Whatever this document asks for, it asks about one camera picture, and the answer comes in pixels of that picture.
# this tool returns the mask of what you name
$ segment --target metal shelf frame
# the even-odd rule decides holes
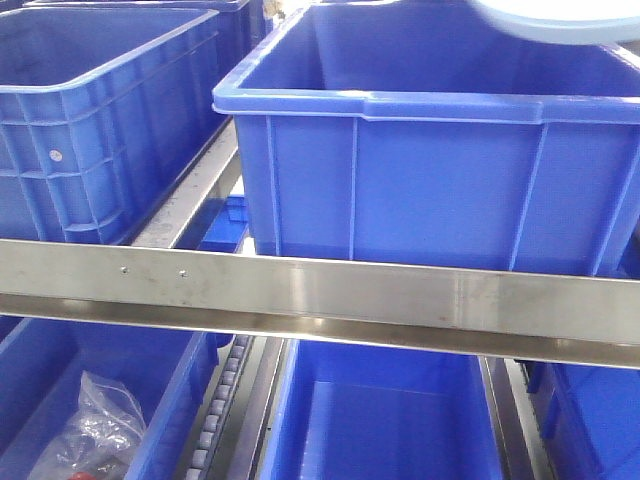
[[[179,250],[239,175],[230,123],[132,246],[0,240],[0,313],[640,367],[637,281]]]

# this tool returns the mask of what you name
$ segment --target storage bin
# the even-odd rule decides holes
[[[625,249],[620,268],[616,273],[616,277],[640,279],[640,241],[637,234],[634,234],[629,240],[629,244]]]
[[[316,4],[214,90],[262,254],[615,272],[640,216],[640,70],[466,2]]]
[[[261,479],[501,479],[476,357],[293,342]]]
[[[213,334],[23,321],[0,343],[0,478],[27,477],[75,413],[83,370],[121,381],[142,407],[126,480],[172,478],[217,362]]]
[[[640,372],[539,363],[529,390],[558,480],[638,476]]]
[[[0,237],[119,243],[224,116],[216,13],[0,15]]]
[[[232,195],[207,231],[200,250],[234,253],[247,231],[247,207],[244,197]]]
[[[264,38],[264,29],[254,31],[259,25],[253,20],[254,4],[261,0],[34,0],[25,7],[72,8],[189,8],[218,11],[218,38],[216,57],[217,76],[210,79],[215,85],[229,70],[251,51],[254,36]]]
[[[250,0],[250,3],[251,47],[255,47],[273,30],[273,20],[264,18],[263,0]]]

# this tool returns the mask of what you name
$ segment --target steel shelf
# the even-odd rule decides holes
[[[235,424],[192,477],[254,476],[283,338],[480,354],[505,478],[524,480],[552,473],[524,376],[502,357],[640,367],[640,282],[181,250],[239,175],[230,123],[131,246],[0,240],[2,314],[270,337],[247,349],[223,419]]]

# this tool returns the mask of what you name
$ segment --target white lid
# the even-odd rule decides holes
[[[640,39],[640,0],[469,0],[496,28],[563,44]]]

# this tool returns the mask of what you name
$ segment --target plastic crate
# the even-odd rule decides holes
[[[624,49],[421,0],[311,5],[214,106],[259,253],[609,275],[640,216],[638,96]]]
[[[244,197],[230,196],[202,239],[200,250],[235,253],[247,231],[247,225]]]
[[[229,70],[236,66],[251,51],[254,36],[264,38],[265,32],[254,31],[252,18],[255,2],[261,0],[34,0],[25,7],[72,7],[72,8],[188,8],[218,11],[218,33],[216,58],[217,77],[210,80],[211,88]]]
[[[261,479],[501,479],[476,357],[294,342]]]
[[[225,119],[216,13],[0,15],[0,237],[118,243]]]
[[[264,18],[263,0],[251,2],[251,46],[258,45],[273,30],[273,20]]]
[[[617,277],[640,279],[640,255],[638,252],[640,252],[640,241],[634,235],[622,255]]]
[[[530,393],[558,480],[640,472],[640,372],[536,364]]]
[[[125,480],[172,478],[218,362],[216,336],[24,320],[0,343],[0,478],[26,478],[77,408],[88,370],[138,399],[147,432]]]

